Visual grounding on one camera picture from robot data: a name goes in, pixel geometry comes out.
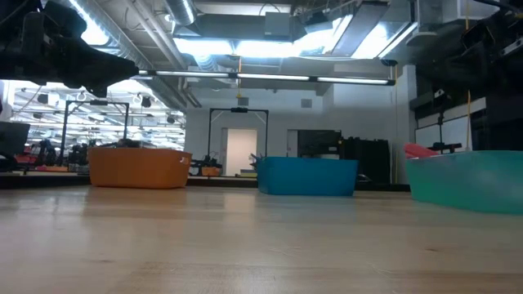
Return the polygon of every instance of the table surface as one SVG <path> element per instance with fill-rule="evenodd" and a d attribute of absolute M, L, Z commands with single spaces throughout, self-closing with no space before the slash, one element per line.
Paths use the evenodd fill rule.
<path fill-rule="evenodd" d="M 523 293 L 523 217 L 404 193 L 0 191 L 0 292 Z"/>

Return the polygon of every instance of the teal bin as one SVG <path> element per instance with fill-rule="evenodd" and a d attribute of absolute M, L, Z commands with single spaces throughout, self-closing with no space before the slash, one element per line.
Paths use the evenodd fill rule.
<path fill-rule="evenodd" d="M 275 195 L 352 196 L 357 160 L 269 157 L 257 161 L 258 189 Z"/>
<path fill-rule="evenodd" d="M 473 151 L 407 160 L 413 198 L 476 212 L 523 214 L 523 152 Z"/>

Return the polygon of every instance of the metal frame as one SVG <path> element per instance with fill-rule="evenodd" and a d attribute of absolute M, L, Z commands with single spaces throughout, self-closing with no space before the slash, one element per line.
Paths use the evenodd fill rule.
<path fill-rule="evenodd" d="M 211 134 L 212 134 L 212 113 L 214 111 L 230 111 L 231 113 L 243 114 L 241 112 L 235 112 L 235 108 L 232 109 L 215 109 L 211 108 L 209 110 L 209 129 L 208 129 L 208 138 L 207 138 L 207 156 L 211 156 Z M 269 110 L 267 109 L 245 109 L 247 112 L 263 112 L 266 115 L 265 121 L 265 156 L 267 157 L 267 143 L 269 138 Z"/>
<path fill-rule="evenodd" d="M 71 113 L 69 113 L 69 105 L 75 103 L 78 104 Z M 77 100 L 67 100 L 65 102 L 65 112 L 64 112 L 64 127 L 62 128 L 62 141 L 60 143 L 60 156 L 58 157 L 58 164 L 61 165 L 64 162 L 64 151 L 65 151 L 65 133 L 67 132 L 67 118 L 74 113 L 74 111 L 82 106 L 86 101 L 77 101 Z M 125 119 L 123 122 L 123 139 L 127 139 L 127 120 L 129 119 L 129 104 L 127 102 L 106 102 L 102 101 L 101 104 L 95 104 L 97 106 L 104 105 L 123 105 L 125 106 Z"/>

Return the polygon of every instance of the orange bin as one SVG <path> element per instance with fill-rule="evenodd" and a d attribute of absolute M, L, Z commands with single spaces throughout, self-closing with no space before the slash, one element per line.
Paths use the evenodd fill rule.
<path fill-rule="evenodd" d="M 101 187 L 185 187 L 192 154 L 170 149 L 90 148 L 91 184 Z"/>

